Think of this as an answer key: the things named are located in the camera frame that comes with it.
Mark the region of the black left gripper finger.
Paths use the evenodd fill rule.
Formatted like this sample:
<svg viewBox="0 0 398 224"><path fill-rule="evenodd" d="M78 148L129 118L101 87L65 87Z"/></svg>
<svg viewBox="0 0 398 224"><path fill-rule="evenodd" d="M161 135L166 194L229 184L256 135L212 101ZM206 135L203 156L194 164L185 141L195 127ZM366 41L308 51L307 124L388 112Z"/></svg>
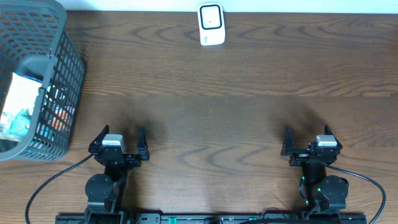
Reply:
<svg viewBox="0 0 398 224"><path fill-rule="evenodd" d="M136 149L140 155L148 155L148 146L144 127L140 128Z"/></svg>
<svg viewBox="0 0 398 224"><path fill-rule="evenodd" d="M102 131L95 137L95 139L90 143L91 147L98 147L102 145L104 137L109 133L109 126L106 125Z"/></svg>

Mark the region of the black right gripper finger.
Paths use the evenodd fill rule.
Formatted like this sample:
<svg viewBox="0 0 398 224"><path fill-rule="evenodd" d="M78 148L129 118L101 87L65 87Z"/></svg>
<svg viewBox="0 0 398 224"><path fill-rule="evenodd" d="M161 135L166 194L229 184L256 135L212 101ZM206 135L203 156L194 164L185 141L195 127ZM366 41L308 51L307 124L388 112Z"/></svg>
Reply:
<svg viewBox="0 0 398 224"><path fill-rule="evenodd" d="M289 156L294 151L294 140L289 128L285 129L285 139L281 149L282 156Z"/></svg>
<svg viewBox="0 0 398 224"><path fill-rule="evenodd" d="M326 134L326 135L333 135L333 136L335 137L335 135L332 133L332 131L331 131L331 129L329 128L328 125L325 125L324 134ZM341 147L341 146L342 146L341 143L339 142L339 140L337 140L337 146L336 146L336 147Z"/></svg>

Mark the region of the small orange juice box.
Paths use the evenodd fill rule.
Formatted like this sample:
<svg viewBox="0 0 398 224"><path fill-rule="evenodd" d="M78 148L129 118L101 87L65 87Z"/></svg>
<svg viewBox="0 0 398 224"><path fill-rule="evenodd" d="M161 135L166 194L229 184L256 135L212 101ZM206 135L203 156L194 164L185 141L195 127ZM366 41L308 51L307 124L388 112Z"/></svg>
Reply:
<svg viewBox="0 0 398 224"><path fill-rule="evenodd" d="M54 116L51 119L51 126L59 131L68 131L68 126L72 125L72 118L75 114L75 109L72 106L67 106L64 110L58 106L55 113L57 116Z"/></svg>

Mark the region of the large white snack bag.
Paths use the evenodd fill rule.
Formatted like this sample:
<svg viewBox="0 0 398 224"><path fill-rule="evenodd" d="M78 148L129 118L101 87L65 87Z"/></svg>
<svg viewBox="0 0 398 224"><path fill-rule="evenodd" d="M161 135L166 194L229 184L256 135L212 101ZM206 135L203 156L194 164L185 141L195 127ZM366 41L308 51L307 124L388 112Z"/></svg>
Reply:
<svg viewBox="0 0 398 224"><path fill-rule="evenodd" d="M1 139L20 142L28 134L41 82L12 74L1 113Z"/></svg>

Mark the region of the small teal white box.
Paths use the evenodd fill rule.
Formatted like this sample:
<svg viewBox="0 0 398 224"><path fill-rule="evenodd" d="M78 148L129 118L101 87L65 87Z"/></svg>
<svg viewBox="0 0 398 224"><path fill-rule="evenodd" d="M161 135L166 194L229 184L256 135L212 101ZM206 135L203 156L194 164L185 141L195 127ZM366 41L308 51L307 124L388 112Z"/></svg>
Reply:
<svg viewBox="0 0 398 224"><path fill-rule="evenodd" d="M51 108L55 106L56 108L59 108L64 107L67 104L68 100L63 87L52 85L47 88L43 102L44 106L50 106Z"/></svg>

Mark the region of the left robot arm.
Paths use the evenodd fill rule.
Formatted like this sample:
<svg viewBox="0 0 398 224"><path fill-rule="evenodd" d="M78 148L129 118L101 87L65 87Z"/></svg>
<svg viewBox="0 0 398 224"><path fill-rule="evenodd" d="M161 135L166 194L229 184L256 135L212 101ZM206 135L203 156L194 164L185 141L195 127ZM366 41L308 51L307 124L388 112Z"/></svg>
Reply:
<svg viewBox="0 0 398 224"><path fill-rule="evenodd" d="M108 125L90 143L88 151L104 166L104 172L90 177L85 185L88 203L83 223L135 222L134 216L121 208L121 202L128 172L150 158L144 128L139 131L136 150L136 154L126 153L123 135L111 134Z"/></svg>

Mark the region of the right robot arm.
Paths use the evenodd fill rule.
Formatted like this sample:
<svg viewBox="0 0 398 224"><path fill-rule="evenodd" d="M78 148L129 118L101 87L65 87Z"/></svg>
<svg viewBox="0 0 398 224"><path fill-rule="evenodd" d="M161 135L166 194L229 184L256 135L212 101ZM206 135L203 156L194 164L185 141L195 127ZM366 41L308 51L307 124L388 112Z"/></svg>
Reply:
<svg viewBox="0 0 398 224"><path fill-rule="evenodd" d="M303 212L307 220L317 215L339 215L346 208L349 183L345 178L327 175L326 166L337 159L343 146L335 138L328 126L324 133L316 136L305 149L295 147L291 130L285 130L285 139L281 156L289 157L290 166L302 169L299 192L305 200L308 210Z"/></svg>

